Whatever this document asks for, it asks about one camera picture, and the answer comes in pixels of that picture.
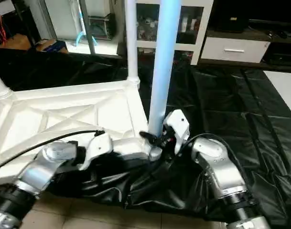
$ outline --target black tarp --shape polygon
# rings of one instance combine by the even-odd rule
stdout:
[[[0,53],[0,76],[14,90],[122,80],[121,60],[39,53]],[[140,96],[149,114],[152,62],[139,64]],[[167,112],[182,109],[191,136],[212,133],[229,143],[246,182],[274,228],[291,228],[291,111],[264,72],[173,67]],[[113,155],[85,172],[66,174],[51,191],[97,203],[224,221],[201,168],[188,153],[126,170]]]

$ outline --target light blue cylinder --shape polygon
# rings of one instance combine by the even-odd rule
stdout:
[[[149,133],[156,136],[163,129],[180,11],[181,0],[161,0],[149,119]]]

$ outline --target floor tile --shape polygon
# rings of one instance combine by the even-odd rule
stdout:
[[[220,229],[220,222],[162,214],[162,229]]]
[[[221,229],[227,229],[226,228],[226,223],[221,223]]]
[[[20,229],[62,229],[65,217],[31,210],[23,220]]]
[[[35,203],[33,209],[66,216],[69,214],[71,203],[72,199],[70,198],[56,197],[48,192],[45,192]]]
[[[161,214],[142,210],[124,210],[120,207],[95,204],[85,199],[73,200],[70,216],[141,229],[161,227]]]
[[[67,218],[63,229],[133,229],[117,224],[92,221],[88,219]]]

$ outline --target white cabinet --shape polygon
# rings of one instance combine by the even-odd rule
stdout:
[[[187,51],[192,65],[199,59],[212,4],[213,0],[182,0],[175,49]],[[159,7],[160,0],[137,0],[137,47],[156,48]]]
[[[207,37],[202,59],[260,63],[270,42]]]

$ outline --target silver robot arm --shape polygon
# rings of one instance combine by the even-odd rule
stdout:
[[[6,189],[0,192],[0,229],[17,229],[56,174],[85,170],[99,155],[113,150],[104,133],[94,137],[87,150],[77,142],[53,142],[44,146]]]
[[[181,110],[170,113],[164,124],[172,128],[176,137],[175,153],[187,147],[192,160],[205,171],[207,182],[218,200],[228,229],[270,229],[266,219],[248,193],[237,166],[229,159],[227,148],[215,139],[197,137],[185,145],[189,137],[189,123]]]

